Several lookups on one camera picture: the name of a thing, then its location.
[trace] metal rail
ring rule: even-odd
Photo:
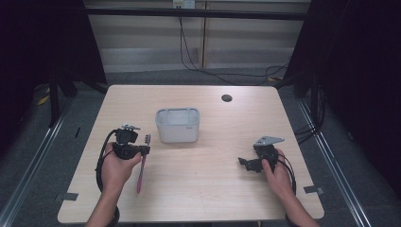
[[[310,110],[304,100],[299,101],[301,110],[304,114],[304,117],[310,127],[310,129],[314,128],[313,120],[310,117]],[[372,224],[368,220],[368,217],[360,204],[357,196],[351,188],[351,185],[348,183],[345,178],[342,170],[340,168],[339,163],[336,160],[331,148],[328,146],[327,141],[325,140],[323,134],[318,132],[314,135],[316,142],[318,143],[319,148],[321,149],[324,160],[327,162],[327,165],[336,180],[337,186],[340,188],[340,192],[345,199],[345,202],[348,205],[348,208],[351,211],[351,214],[354,216],[354,219],[359,227],[369,226]]]
[[[122,16],[165,16],[165,17],[204,17],[204,18],[237,18],[237,19],[263,19],[304,21],[307,13],[294,12],[261,12],[238,10],[212,10],[212,9],[147,9],[147,8],[117,8],[93,7],[68,8],[46,7],[37,11],[46,13],[83,13],[88,15],[122,15]]]
[[[54,139],[59,133],[65,114],[70,108],[72,102],[73,98],[69,98],[65,108],[63,109],[63,112],[61,113],[61,116],[59,117],[59,120],[56,122],[56,124],[54,124],[52,128],[48,129],[41,145],[36,151],[35,156],[32,158],[32,161],[30,162],[28,168],[26,169],[23,178],[18,183],[11,197],[9,198],[3,210],[1,211],[0,214],[1,227],[11,226],[15,217],[17,216],[17,213],[21,205],[23,204],[26,195],[30,187],[32,186],[32,182],[35,176],[38,174],[40,167],[42,166],[44,159],[48,151],[50,150],[51,145],[53,144]]]

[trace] electrical outlet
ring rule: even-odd
[[[183,0],[173,0],[174,9],[183,9]]]
[[[195,9],[195,0],[183,0],[184,9]]]

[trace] wooden table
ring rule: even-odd
[[[233,100],[225,102],[223,95]],[[199,139],[164,144],[155,114],[179,107],[200,111]],[[284,209],[269,190],[264,173],[248,172],[237,160],[256,158],[253,142],[263,135],[286,139],[275,146],[291,161],[297,196],[313,218],[323,217],[318,195],[304,191],[313,182],[274,88],[115,85],[104,99],[68,189],[78,193],[78,198],[63,202],[60,222],[85,222],[91,215],[100,195],[94,172],[99,152],[107,134],[125,122],[141,128],[135,145],[144,145],[148,133],[152,140],[141,193],[136,193],[140,170],[136,166],[120,197],[121,222],[284,218]]]

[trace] gray floor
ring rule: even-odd
[[[213,70],[215,73],[235,72],[252,75],[263,75],[264,71],[265,69]],[[213,75],[203,75],[189,70],[108,74],[107,77],[109,84],[229,85]],[[262,78],[222,77],[237,85],[255,85],[263,81]],[[65,112],[62,126],[49,151],[45,154],[44,161],[38,166],[38,172],[28,186],[21,206],[16,207],[18,212],[15,217],[12,217],[11,226],[64,226],[57,221],[61,203],[55,201],[55,197],[67,191],[104,98],[104,95],[84,84],[77,84],[77,86],[78,95],[71,100],[71,106]],[[35,105],[43,93],[44,90],[40,90],[35,94],[35,100],[20,126],[19,136],[9,148],[8,156],[0,161],[0,209],[3,211],[48,131],[49,103],[46,102],[42,106]],[[292,87],[280,89],[279,94],[294,131],[306,126],[307,122],[298,100],[293,96]],[[62,106],[67,106],[69,101],[70,99],[61,96]],[[371,226],[401,226],[400,200],[366,160],[360,146],[349,140],[347,130],[330,108],[326,110],[323,135],[360,201]],[[325,215],[319,219],[319,223],[322,226],[358,226],[315,139],[312,137],[300,147],[314,184],[324,189],[320,199]],[[221,225],[240,226],[239,223]],[[265,221],[264,226],[287,225],[283,220],[272,220]]]

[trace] black curtain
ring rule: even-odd
[[[312,0],[285,78],[317,76],[333,111],[401,198],[401,2]]]
[[[34,88],[48,83],[52,74],[60,86],[73,80],[106,83],[88,16],[65,13],[66,7],[84,8],[84,4],[79,0],[0,2],[2,145],[8,145],[18,131]]]

